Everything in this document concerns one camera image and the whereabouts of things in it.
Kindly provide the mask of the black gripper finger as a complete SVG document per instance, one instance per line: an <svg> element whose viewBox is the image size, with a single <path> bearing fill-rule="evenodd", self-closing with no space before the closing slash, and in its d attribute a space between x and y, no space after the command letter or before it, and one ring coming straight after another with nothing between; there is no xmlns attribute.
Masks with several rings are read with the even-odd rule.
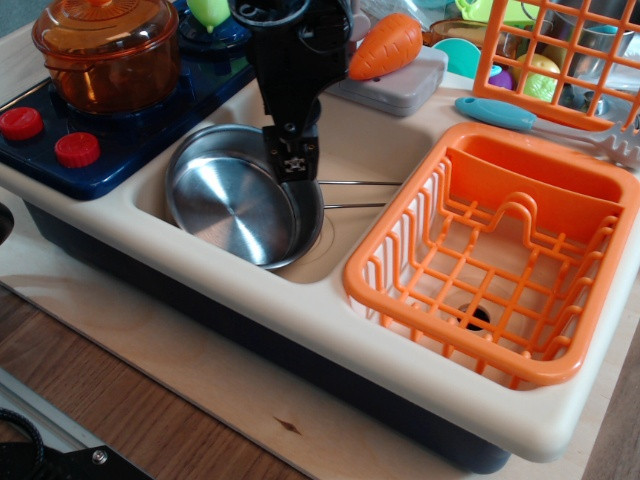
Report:
<svg viewBox="0 0 640 480"><path fill-rule="evenodd" d="M316 124L307 127L298 138L287 141L285 181L314 181L319 164L319 138Z"/></svg>
<svg viewBox="0 0 640 480"><path fill-rule="evenodd" d="M275 126L265 126L262 128L262 136L268 161L272 166L278 183L286 181L287 172L285 168L287 145L282 141Z"/></svg>

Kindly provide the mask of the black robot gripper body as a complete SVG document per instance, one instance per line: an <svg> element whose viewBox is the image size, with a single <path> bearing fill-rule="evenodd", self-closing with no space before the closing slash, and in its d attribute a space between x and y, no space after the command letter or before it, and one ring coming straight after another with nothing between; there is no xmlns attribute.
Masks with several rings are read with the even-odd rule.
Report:
<svg viewBox="0 0 640 480"><path fill-rule="evenodd" d="M231 1L251 34L248 56L278 136L317 121L318 96L344 79L353 14L347 1Z"/></svg>

